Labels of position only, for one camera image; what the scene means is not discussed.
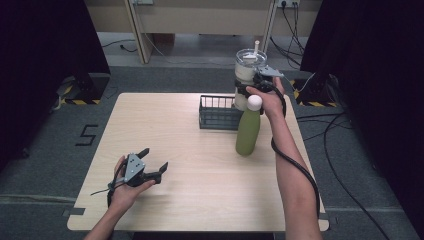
background table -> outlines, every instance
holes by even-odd
[[[140,195],[116,230],[285,230],[268,119],[261,116],[255,151],[242,157],[235,151],[236,131],[199,129],[200,95],[124,93],[119,96],[75,203],[75,208],[84,208],[85,212],[71,215],[68,221],[71,230],[92,229],[107,204],[106,193],[90,194],[106,188],[120,156],[144,148],[150,148],[143,158],[146,172],[157,171],[167,161],[168,171],[160,185]],[[289,127],[310,168],[288,99],[287,106]],[[322,231],[329,227],[326,220],[319,220],[319,224]]]

wire basket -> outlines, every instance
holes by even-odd
[[[234,107],[234,97],[200,96],[200,129],[237,130],[242,114]]]

bottle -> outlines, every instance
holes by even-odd
[[[237,140],[236,151],[242,156],[248,156],[255,148],[261,125],[260,109],[262,107],[262,98],[258,95],[252,95],[247,99],[247,109],[241,116]]]

carpeted floor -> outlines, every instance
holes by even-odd
[[[30,156],[11,161],[0,173],[0,239],[80,239],[85,233],[67,229],[73,207],[96,147],[123,92],[234,92],[232,69],[111,67],[112,76],[98,105],[62,105],[42,125]],[[307,73],[287,72],[288,79]],[[342,107],[304,107],[294,102],[297,117],[340,113]],[[326,158],[323,132],[334,116],[299,119],[302,136],[316,176],[331,228],[326,239],[384,239],[376,225],[346,193]],[[351,194],[384,229],[390,239],[418,239],[385,179],[373,168],[348,115],[337,120],[326,147],[331,164]],[[84,127],[90,139],[80,137]],[[85,143],[88,146],[77,146]],[[284,234],[276,234],[284,239]],[[131,239],[117,233],[114,239]]]

white bottle cap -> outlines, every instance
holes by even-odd
[[[247,108],[251,111],[259,111],[262,107],[262,98],[258,95],[252,95],[247,99]]]

